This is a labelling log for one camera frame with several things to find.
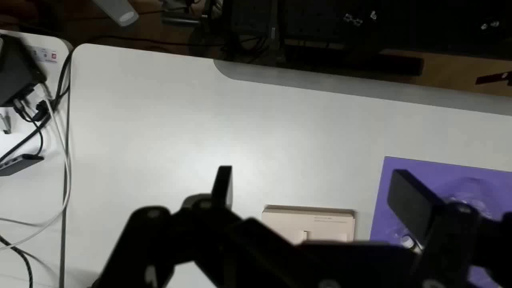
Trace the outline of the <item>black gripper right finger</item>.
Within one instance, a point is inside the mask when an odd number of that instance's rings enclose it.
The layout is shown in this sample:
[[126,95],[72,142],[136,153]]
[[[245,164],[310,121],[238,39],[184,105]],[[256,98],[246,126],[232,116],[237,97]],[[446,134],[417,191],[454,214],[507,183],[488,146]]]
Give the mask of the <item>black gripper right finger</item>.
[[443,199],[408,169],[393,169],[387,204],[409,234],[425,242]]

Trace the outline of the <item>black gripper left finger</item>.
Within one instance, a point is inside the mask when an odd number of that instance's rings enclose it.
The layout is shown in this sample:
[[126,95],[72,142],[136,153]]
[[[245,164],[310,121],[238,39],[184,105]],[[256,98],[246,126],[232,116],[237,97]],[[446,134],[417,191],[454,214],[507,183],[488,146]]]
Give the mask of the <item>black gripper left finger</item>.
[[213,188],[211,188],[213,204],[214,206],[232,206],[232,167],[219,166]]

